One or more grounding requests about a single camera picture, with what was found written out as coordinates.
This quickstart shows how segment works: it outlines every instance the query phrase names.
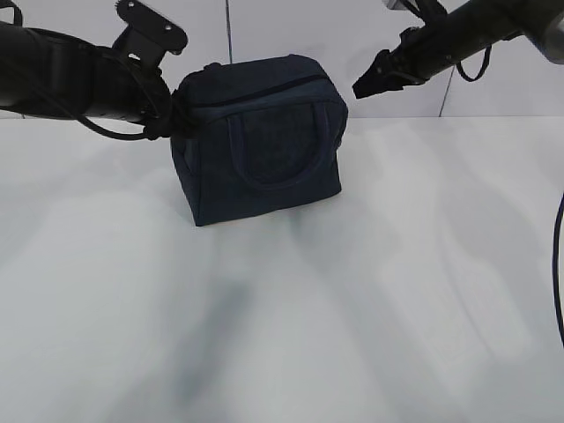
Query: bag strap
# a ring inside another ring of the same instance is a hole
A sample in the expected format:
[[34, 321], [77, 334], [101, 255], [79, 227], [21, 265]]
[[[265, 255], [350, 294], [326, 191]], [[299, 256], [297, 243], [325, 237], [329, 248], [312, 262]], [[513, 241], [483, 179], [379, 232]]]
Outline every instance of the bag strap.
[[229, 139], [231, 142], [231, 152], [235, 170], [239, 176], [252, 188], [259, 190], [288, 189], [306, 181], [323, 163], [326, 162], [334, 152], [334, 140], [330, 136], [330, 123], [327, 116], [327, 109], [324, 104], [315, 103], [312, 105], [315, 126], [319, 137], [319, 148], [311, 164], [296, 176], [284, 182], [263, 183], [254, 179], [247, 169], [246, 144], [243, 129], [243, 121], [240, 115], [228, 118]]

